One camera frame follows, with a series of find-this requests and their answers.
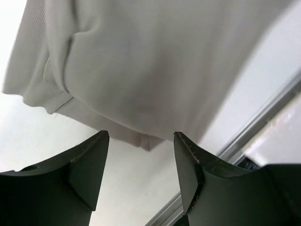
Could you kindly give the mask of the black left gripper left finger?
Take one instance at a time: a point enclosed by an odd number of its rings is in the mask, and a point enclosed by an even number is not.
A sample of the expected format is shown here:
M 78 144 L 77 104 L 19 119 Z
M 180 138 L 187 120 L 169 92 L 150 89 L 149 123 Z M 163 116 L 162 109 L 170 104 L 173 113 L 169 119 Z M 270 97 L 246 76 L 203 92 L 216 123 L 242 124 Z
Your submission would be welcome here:
M 95 211 L 109 147 L 100 131 L 47 160 L 0 175 L 3 226 L 87 226 Z

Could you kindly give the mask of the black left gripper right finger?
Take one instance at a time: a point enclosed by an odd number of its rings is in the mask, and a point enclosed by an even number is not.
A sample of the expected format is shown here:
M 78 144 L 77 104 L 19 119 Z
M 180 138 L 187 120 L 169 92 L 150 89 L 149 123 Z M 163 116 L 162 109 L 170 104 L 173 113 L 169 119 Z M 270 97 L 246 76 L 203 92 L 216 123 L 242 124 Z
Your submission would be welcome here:
M 299 164 L 271 164 L 251 171 L 200 148 L 181 132 L 174 134 L 174 153 L 189 225 L 300 225 Z

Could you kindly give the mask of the grey trousers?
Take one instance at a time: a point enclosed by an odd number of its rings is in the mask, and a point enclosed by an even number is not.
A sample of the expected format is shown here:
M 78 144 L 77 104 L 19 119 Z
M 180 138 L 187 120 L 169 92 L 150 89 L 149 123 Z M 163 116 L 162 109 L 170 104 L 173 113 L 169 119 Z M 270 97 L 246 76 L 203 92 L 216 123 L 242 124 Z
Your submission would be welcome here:
M 198 142 L 290 0 L 29 0 L 3 92 L 150 150 Z

